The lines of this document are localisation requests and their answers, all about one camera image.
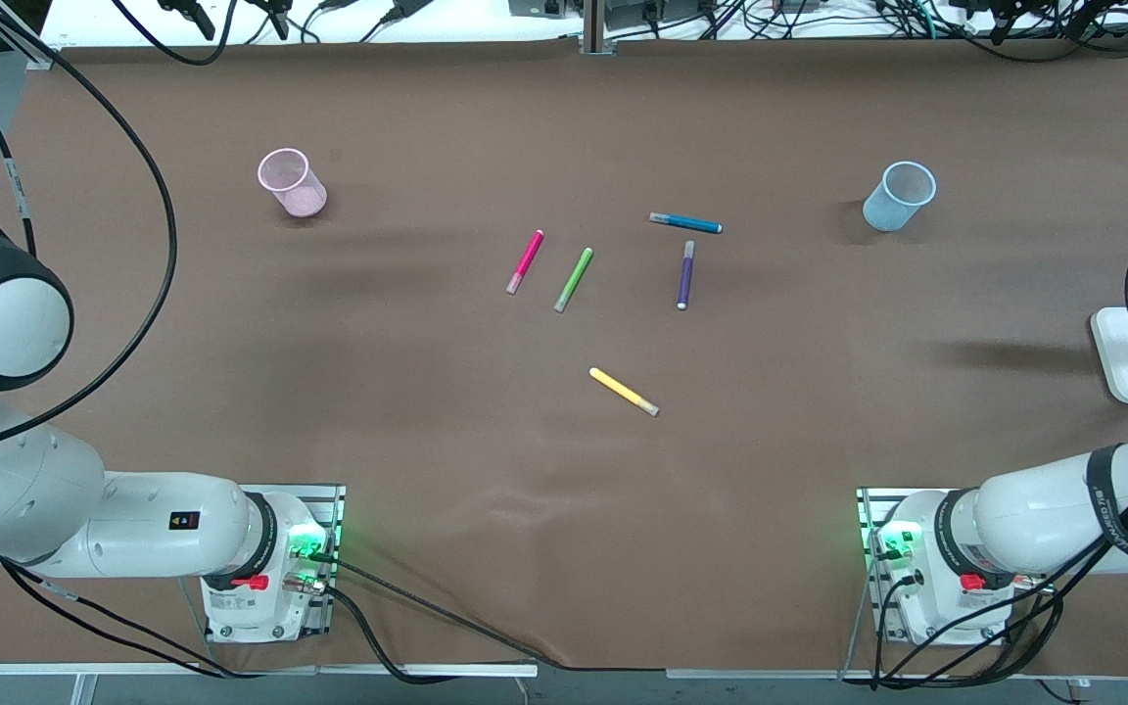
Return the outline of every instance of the blue cup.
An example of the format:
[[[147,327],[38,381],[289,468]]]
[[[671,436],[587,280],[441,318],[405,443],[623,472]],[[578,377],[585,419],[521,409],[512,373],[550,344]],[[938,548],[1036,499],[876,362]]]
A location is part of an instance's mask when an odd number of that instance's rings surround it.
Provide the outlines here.
[[[916,161],[896,161],[881,175],[881,183],[864,201],[864,219],[882,232],[908,224],[913,213],[934,201],[938,184],[931,169]]]

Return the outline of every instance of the plastic cup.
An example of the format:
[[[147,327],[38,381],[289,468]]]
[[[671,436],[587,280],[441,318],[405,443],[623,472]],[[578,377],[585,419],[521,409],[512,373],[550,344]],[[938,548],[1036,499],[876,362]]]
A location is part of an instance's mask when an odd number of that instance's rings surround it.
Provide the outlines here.
[[[312,174],[308,156],[285,147],[268,152],[259,161],[259,186],[264,186],[285,206],[285,212],[305,219],[321,212],[328,192]]]
[[[908,224],[913,213],[934,201],[938,184],[931,169],[916,161],[896,161],[881,175],[881,183],[864,201],[864,219],[882,232]]]

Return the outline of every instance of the white round cap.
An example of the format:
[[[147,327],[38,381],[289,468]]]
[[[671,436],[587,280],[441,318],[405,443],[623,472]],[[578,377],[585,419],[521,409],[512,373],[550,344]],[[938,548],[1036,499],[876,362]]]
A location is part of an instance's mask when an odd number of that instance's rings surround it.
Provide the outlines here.
[[[68,302],[49,282],[5,281],[0,284],[0,374],[39,373],[63,352],[71,327]]]

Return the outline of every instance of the yellow marker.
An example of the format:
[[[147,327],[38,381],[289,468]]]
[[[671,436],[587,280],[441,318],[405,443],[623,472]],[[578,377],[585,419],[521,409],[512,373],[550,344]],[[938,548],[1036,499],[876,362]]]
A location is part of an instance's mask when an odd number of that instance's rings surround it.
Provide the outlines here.
[[[590,368],[590,376],[592,376],[596,381],[603,385],[603,387],[607,387],[608,389],[619,394],[619,396],[625,397],[626,402],[629,402],[632,405],[638,406],[640,409],[647,412],[650,415],[659,415],[659,406],[653,405],[651,402],[646,402],[645,398],[641,397],[634,389],[629,389],[626,385],[614,380],[603,370],[600,370],[599,368]]]

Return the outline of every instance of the marker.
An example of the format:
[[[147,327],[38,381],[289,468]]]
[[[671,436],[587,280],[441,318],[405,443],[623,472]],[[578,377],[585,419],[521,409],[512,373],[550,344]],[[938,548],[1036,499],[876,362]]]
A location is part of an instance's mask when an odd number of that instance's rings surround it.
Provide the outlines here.
[[[698,231],[721,235],[721,223],[712,222],[712,220],[687,219],[686,215],[671,215],[670,213],[652,213],[650,214],[650,222],[663,223],[667,227],[698,229]]]
[[[585,273],[585,267],[590,266],[590,258],[594,256],[594,249],[582,250],[582,257],[576,261],[576,266],[573,267],[573,276],[567,277],[567,284],[564,285],[564,291],[561,291],[561,297],[555,300],[555,312],[563,314],[564,307],[567,307],[567,300],[573,298],[573,290],[576,289],[576,282],[582,281],[582,275]]]
[[[534,237],[529,238],[529,247],[525,247],[525,254],[520,255],[520,264],[515,265],[515,273],[511,275],[511,281],[508,282],[508,293],[515,294],[515,290],[520,289],[520,281],[529,272],[529,264],[532,263],[534,255],[538,254],[538,246],[541,244],[543,231],[538,229],[534,231]]]
[[[629,402],[632,405],[638,406],[640,409],[647,412],[650,415],[659,415],[659,406],[653,405],[651,402],[646,402],[641,394],[636,393],[634,389],[629,389],[626,385],[614,380],[603,370],[600,370],[599,368],[590,368],[590,376],[591,378],[594,378],[596,381],[603,385],[603,387],[619,394],[619,396],[624,397],[626,402]]]
[[[686,240],[686,254],[681,257],[681,282],[677,284],[677,310],[685,311],[690,303],[690,270],[694,268],[694,240]]]

